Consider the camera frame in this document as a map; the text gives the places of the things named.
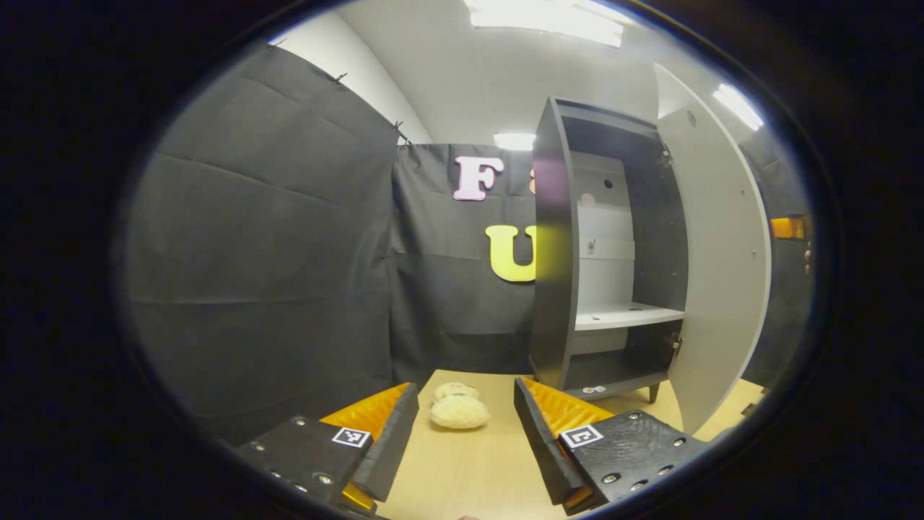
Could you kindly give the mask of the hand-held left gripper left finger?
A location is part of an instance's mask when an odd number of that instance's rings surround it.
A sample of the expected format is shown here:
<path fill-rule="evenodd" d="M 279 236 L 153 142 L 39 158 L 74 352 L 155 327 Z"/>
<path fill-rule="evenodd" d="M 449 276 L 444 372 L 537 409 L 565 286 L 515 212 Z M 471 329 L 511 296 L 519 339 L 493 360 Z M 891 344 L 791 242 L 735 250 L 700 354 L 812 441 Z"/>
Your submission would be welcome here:
<path fill-rule="evenodd" d="M 294 415 L 246 441 L 238 455 L 298 497 L 353 516 L 387 501 L 419 411 L 407 382 L 322 418 Z"/>

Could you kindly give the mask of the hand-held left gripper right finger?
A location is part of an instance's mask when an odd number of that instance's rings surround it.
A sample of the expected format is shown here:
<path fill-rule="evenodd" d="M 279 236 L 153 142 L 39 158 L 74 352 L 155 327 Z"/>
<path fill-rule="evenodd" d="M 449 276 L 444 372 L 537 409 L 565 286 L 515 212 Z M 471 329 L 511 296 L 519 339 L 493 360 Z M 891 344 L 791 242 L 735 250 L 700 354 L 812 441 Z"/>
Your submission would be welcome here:
<path fill-rule="evenodd" d="M 614 414 L 524 378 L 514 405 L 550 500 L 568 516 L 637 495 L 710 446 L 641 410 Z"/>

